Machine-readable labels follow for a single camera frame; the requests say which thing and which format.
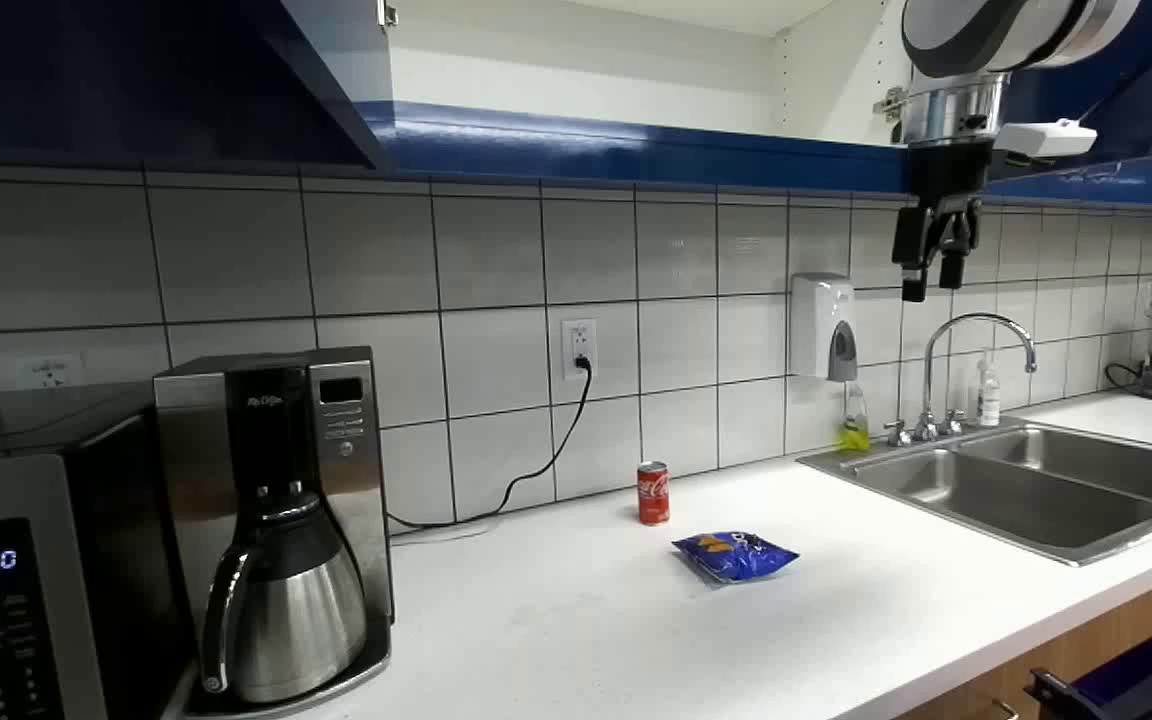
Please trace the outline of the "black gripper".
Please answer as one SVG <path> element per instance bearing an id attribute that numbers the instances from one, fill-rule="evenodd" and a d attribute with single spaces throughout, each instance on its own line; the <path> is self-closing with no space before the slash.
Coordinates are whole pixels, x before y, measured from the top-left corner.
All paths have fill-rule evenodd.
<path id="1" fill-rule="evenodd" d="M 938 286 L 964 286 L 964 264 L 981 242 L 981 192 L 987 166 L 987 146 L 914 146 L 907 152 L 907 192 L 914 206 L 897 211 L 890 238 L 890 264 L 898 270 L 898 297 L 907 303 L 929 297 L 929 242 L 938 232 Z"/>

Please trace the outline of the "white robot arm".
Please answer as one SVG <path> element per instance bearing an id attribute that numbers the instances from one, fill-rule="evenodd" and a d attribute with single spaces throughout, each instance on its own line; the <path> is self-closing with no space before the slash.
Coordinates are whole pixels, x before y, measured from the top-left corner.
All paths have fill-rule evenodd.
<path id="1" fill-rule="evenodd" d="M 1096 146 L 1071 118 L 1006 121 L 1006 79 L 1103 54 L 1135 8 L 1139 0 L 902 0 L 910 83 L 898 91 L 897 140 L 910 206 L 897 211 L 890 264 L 907 303 L 929 297 L 929 273 L 943 289 L 964 286 L 995 157 L 1066 161 Z"/>

